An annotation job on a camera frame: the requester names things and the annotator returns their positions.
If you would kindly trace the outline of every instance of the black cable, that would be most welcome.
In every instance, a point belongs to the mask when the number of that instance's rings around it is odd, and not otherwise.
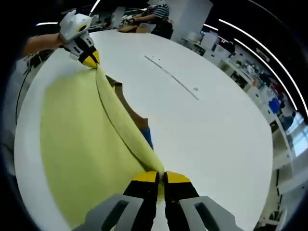
[[[17,98],[17,103],[16,103],[16,110],[15,110],[15,123],[16,123],[16,125],[17,125],[17,110],[18,110],[18,101],[19,101],[19,98],[20,98],[20,93],[21,93],[21,90],[23,89],[24,83],[25,83],[25,81],[27,79],[27,76],[30,73],[30,71],[31,71],[31,67],[29,66],[28,69],[25,71],[26,76],[24,78],[24,81],[23,81],[23,83],[22,83],[22,85],[20,87],[19,93],[18,93],[18,98]]]

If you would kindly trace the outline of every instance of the white robotic hand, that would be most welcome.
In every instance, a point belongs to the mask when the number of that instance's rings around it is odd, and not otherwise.
[[[71,58],[88,67],[96,68],[100,59],[88,32],[91,21],[91,17],[76,14],[76,10],[73,10],[60,22],[59,37],[64,42],[64,49],[71,53]]]

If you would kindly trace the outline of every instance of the white round table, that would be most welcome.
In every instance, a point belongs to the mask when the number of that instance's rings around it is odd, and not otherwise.
[[[273,155],[270,127],[254,103],[216,66],[173,41],[116,31],[91,37],[106,74],[123,83],[129,105],[149,118],[154,150],[166,169],[190,178],[199,195],[234,214],[240,228],[253,230],[269,191]],[[69,53],[56,50],[32,82],[18,118],[18,186],[42,230],[70,229],[42,165],[40,107],[51,83],[82,69]],[[168,230],[164,205],[157,208],[153,230]]]

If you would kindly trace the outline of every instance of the yellow cloth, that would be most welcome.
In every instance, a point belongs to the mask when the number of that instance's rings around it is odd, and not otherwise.
[[[46,177],[71,228],[139,173],[164,172],[100,67],[55,81],[41,114]]]

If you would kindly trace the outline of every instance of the striped shirt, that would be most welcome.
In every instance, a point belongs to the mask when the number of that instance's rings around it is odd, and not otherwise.
[[[142,14],[143,16],[148,16],[154,14],[157,18],[163,21],[168,21],[170,13],[170,7],[167,4],[149,6],[146,11]]]

